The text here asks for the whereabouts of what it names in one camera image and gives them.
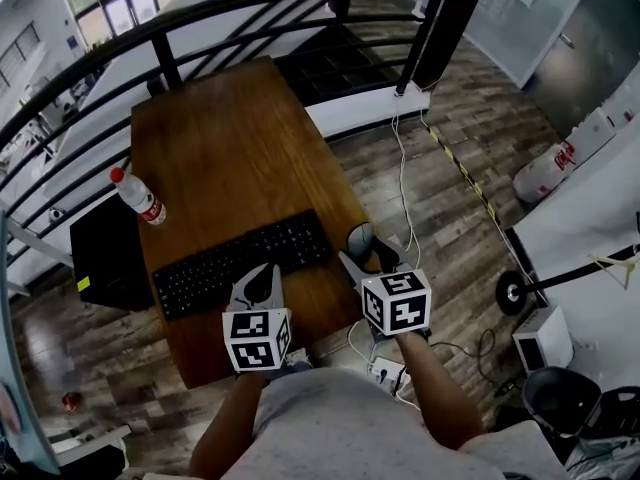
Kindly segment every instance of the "wooden floor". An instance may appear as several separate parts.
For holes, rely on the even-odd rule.
[[[433,94],[426,120],[482,185],[503,220],[516,222],[522,212],[511,177],[558,140],[540,111],[462,41]],[[476,350],[481,332],[493,329],[497,345],[482,366],[502,382],[518,369],[510,338],[515,322],[501,316],[493,290],[512,260],[474,192],[419,119],[402,122],[400,136],[407,151],[405,190],[422,249],[421,266],[433,288],[432,341]],[[378,232],[406,244],[400,151],[391,128],[344,139],[332,148]],[[16,307],[14,327],[28,388],[47,432],[88,418],[131,425],[126,443],[132,468],[123,478],[146,471],[184,473],[195,442],[232,383],[227,379],[186,390],[153,312],[128,314],[84,304],[70,281]],[[363,351],[371,346],[367,332],[361,325],[354,333]],[[331,352],[325,364],[362,369],[345,338],[341,331],[318,344],[316,352]],[[390,346],[381,353],[397,357]],[[448,346],[436,351],[489,422],[503,402],[494,398],[495,386],[480,377],[474,359]],[[71,416],[60,403],[66,390],[84,396]]]

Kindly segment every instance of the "yellow black caution tape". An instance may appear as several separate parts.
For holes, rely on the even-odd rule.
[[[496,211],[493,209],[493,206],[491,206],[491,203],[489,202],[489,200],[487,199],[487,197],[483,194],[482,189],[480,188],[480,185],[478,184],[477,181],[475,181],[471,175],[469,174],[469,171],[467,171],[467,169],[465,168],[464,165],[462,165],[460,163],[460,160],[458,160],[456,158],[456,156],[453,154],[453,151],[451,151],[449,149],[449,146],[447,146],[440,137],[438,137],[438,135],[436,135],[436,133],[431,129],[431,127],[427,124],[425,124],[427,131],[429,132],[429,135],[431,135],[431,138],[433,140],[435,140],[438,144],[440,144],[440,147],[443,149],[443,151],[445,152],[445,154],[451,159],[451,161],[456,165],[456,167],[458,167],[458,169],[460,169],[460,172],[462,173],[462,175],[464,176],[464,179],[467,180],[467,183],[471,186],[471,188],[473,189],[473,191],[476,193],[476,195],[478,196],[478,199],[480,199],[480,201],[482,202],[482,204],[484,205],[484,207],[487,210],[487,213],[489,214],[489,217],[491,217],[491,219],[498,225],[498,227],[500,226],[500,219],[498,218],[498,214],[496,213]]]

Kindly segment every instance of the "white box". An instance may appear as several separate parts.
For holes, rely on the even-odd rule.
[[[539,308],[513,333],[527,375],[545,366],[566,368],[573,359],[573,343],[559,306]]]
[[[422,270],[362,280],[362,312],[386,336],[429,325],[431,287]]]
[[[249,309],[222,314],[224,344],[237,372],[277,370],[291,343],[290,311]]]

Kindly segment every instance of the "black metal railing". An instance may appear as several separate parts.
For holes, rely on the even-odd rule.
[[[262,17],[266,17],[269,11],[273,11],[278,3],[288,0],[206,0],[190,7],[177,9],[166,14],[160,14],[155,19],[128,31],[121,36],[112,39],[104,45],[92,50],[85,57],[71,65],[65,71],[55,77],[46,87],[37,93],[23,108],[0,130],[0,148],[4,148],[15,137],[20,130],[27,125],[38,113],[54,101],[63,91],[73,87],[78,81],[87,75],[92,74],[97,69],[102,68],[106,63],[114,58],[136,48],[144,43],[151,43],[158,58],[159,66],[150,69],[142,74],[135,76],[117,88],[112,89],[97,100],[86,105],[78,113],[70,117],[61,126],[54,130],[47,138],[39,144],[33,146],[32,150],[18,163],[18,165],[7,173],[6,177],[0,181],[0,192],[15,178],[15,176],[24,169],[31,161],[40,155],[44,148],[51,144],[54,140],[60,138],[62,134],[67,132],[73,125],[85,119],[88,115],[96,112],[106,103],[114,100],[118,96],[124,94],[130,89],[141,84],[163,76],[169,89],[180,87],[185,81],[195,78],[218,54],[229,51],[230,53],[215,66],[215,69],[223,69],[234,60],[237,61],[239,55],[247,50],[252,43],[265,39],[258,46],[254,47],[246,54],[241,61],[255,58],[265,48],[269,46],[277,38],[289,32],[296,32],[308,29],[321,29],[324,27],[334,27],[352,23],[392,23],[392,22],[410,22],[416,21],[416,17],[410,13],[370,13],[370,14],[350,14],[350,0],[293,0],[290,4],[269,18],[262,26],[254,31],[247,32],[251,25],[258,22]],[[325,5],[326,2],[333,4],[336,16],[334,18],[312,19],[307,20],[314,11]],[[440,79],[444,68],[448,62],[446,54],[439,52],[438,48],[442,48],[445,52],[449,52],[449,58],[453,53],[453,48],[458,43],[462,31],[468,22],[471,12],[475,7],[477,0],[429,0],[425,11],[425,18],[420,21],[417,32],[413,36],[393,37],[390,39],[375,39],[370,41],[359,41],[349,45],[340,45],[338,48],[373,48],[379,46],[390,46],[398,44],[411,44],[409,54],[406,59],[380,61],[366,66],[349,67],[336,70],[333,74],[353,73],[359,70],[372,68],[388,68],[403,66],[397,82],[396,91],[403,94],[407,84],[413,81],[421,88],[430,88],[434,85],[433,81]],[[288,16],[292,11],[299,9],[302,5],[308,3],[303,11],[297,14],[288,23],[280,24],[280,22]],[[219,43],[210,45],[199,51],[191,52],[179,57],[175,57],[167,38],[167,34],[173,30],[179,29],[194,22],[221,15],[237,9],[262,6],[252,15],[243,25],[238,27],[226,39]],[[294,56],[313,55],[328,50],[329,47],[316,48],[304,52],[296,52]],[[432,52],[437,62],[432,62],[430,57],[423,54],[423,51]],[[200,61],[195,70],[183,80],[180,75],[179,67],[192,61]],[[312,75],[302,78],[299,81],[310,81],[320,75]],[[364,90],[376,88],[375,84],[367,86]],[[131,118],[126,117],[119,122],[106,128],[87,143],[73,151],[48,172],[41,176],[31,187],[22,193],[7,209],[7,216],[14,215],[15,212],[29,199],[36,191],[45,183],[50,181],[55,175],[59,174],[63,169],[70,166],[73,162],[78,161],[82,156],[86,155],[95,146],[108,140],[115,133],[118,133],[130,126]],[[28,228],[40,216],[45,214],[48,209],[57,202],[71,194],[89,180],[104,172],[106,168],[115,162],[121,161],[129,154],[129,148],[113,155],[112,157],[93,167],[82,176],[78,177],[70,185],[49,198],[41,205],[32,215],[25,218],[20,223],[21,227]],[[86,209],[90,204],[99,198],[108,194],[112,188],[110,186],[98,190],[96,193],[78,203],[75,207],[65,212],[58,220],[51,222],[48,226],[36,233],[38,238],[46,237],[51,231],[56,229],[62,223],[66,222],[79,212]],[[20,249],[16,254],[9,258],[8,264],[11,265],[27,250],[28,246]]]
[[[40,38],[31,22],[0,55],[0,97],[11,87],[15,76],[39,42]]]

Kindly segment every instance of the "electrical outlet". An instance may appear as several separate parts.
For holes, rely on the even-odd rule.
[[[369,366],[368,376],[378,387],[392,394],[396,386],[402,385],[398,384],[398,377],[403,369],[404,365],[401,363],[376,357],[373,360],[373,364]]]

